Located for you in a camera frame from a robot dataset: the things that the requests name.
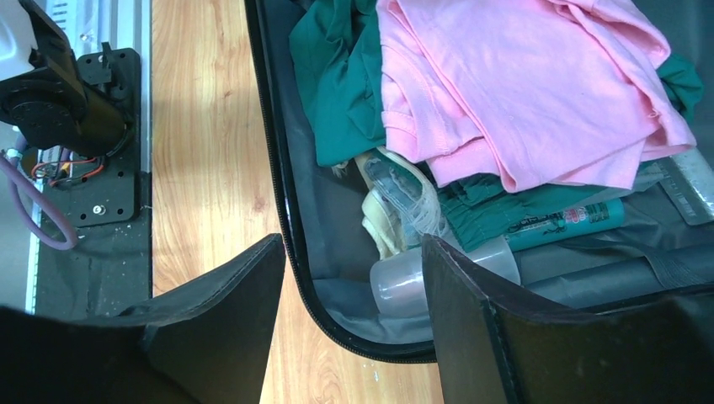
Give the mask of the grey metal ruler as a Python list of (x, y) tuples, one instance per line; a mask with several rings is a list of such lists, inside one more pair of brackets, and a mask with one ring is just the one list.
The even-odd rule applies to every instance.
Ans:
[(698, 149), (657, 161), (660, 182), (684, 221), (689, 226), (713, 222), (713, 170)]

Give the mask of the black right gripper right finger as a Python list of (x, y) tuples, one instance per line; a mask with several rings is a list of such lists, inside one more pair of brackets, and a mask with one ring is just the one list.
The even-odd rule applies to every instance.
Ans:
[(422, 247), (448, 403), (710, 403), (713, 287), (576, 310), (480, 267), (438, 237)]

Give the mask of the clear plastic cup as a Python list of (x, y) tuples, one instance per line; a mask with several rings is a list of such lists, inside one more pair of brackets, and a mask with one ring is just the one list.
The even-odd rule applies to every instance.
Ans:
[[(485, 242), (466, 256), (506, 280), (521, 282), (514, 255), (503, 236)], [(427, 313), (422, 249), (412, 248), (375, 263), (370, 270), (370, 286), (383, 315), (410, 317)]]

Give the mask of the beige sandal shoe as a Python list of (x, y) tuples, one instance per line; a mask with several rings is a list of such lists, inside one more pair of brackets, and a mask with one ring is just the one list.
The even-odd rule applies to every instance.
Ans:
[(383, 146), (354, 161), (368, 188), (361, 225), (381, 260), (418, 247), (424, 234), (449, 232), (436, 188), (411, 162)]

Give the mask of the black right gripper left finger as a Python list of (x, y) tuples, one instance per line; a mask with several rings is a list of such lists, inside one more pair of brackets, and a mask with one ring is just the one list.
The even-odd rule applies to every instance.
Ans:
[(117, 316), (1, 310), (4, 403), (257, 403), (285, 274), (282, 237)]

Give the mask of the black white space suitcase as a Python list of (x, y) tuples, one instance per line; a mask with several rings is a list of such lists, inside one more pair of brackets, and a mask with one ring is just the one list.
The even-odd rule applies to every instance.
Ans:
[[(436, 362), (428, 315), (392, 318), (377, 314), (368, 285), (377, 249), (361, 227), (360, 205), (365, 185), (351, 168), (338, 179), (315, 163), (314, 135), (299, 99), (289, 34), (312, 1), (244, 1), (253, 64), (264, 112), (266, 140), (280, 225), (297, 288), (313, 321), (343, 348), (359, 356), (394, 364)], [(667, 1), (635, 1), (665, 34), (679, 36), (693, 22), (665, 21)], [(713, 3), (685, 1), (677, 21), (705, 17), (692, 31), (713, 38)], [(688, 226), (661, 187), (626, 198), (625, 225), (598, 238), (643, 242), (669, 250), (674, 258), (713, 282), (713, 222)], [(595, 280), (598, 293), (615, 279), (634, 288), (645, 279), (644, 258), (622, 248), (587, 252), (551, 243), (515, 253), (525, 287), (541, 292), (560, 280), (575, 280), (582, 272)]]

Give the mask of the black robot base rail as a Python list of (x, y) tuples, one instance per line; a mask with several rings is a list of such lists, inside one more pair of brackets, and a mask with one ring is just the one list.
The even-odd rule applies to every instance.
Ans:
[(131, 109), (131, 140), (99, 163), (39, 189), (77, 228), (57, 251), (29, 239), (24, 309), (60, 319), (113, 316), (152, 295), (152, 5), (45, 1), (66, 32), (83, 77)]

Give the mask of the pink garment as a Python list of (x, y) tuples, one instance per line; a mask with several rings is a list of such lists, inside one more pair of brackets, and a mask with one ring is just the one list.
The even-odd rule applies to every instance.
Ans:
[(631, 1), (380, 1), (388, 150), (439, 185), (497, 175), (629, 189), (696, 144), (657, 70), (664, 35)]

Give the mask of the teal tube bottle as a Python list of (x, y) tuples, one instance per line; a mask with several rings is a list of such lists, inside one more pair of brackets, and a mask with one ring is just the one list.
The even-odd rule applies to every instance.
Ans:
[(511, 226), (504, 237), (512, 251), (560, 242), (620, 227), (625, 208), (620, 199), (579, 206), (544, 216), (527, 217)]

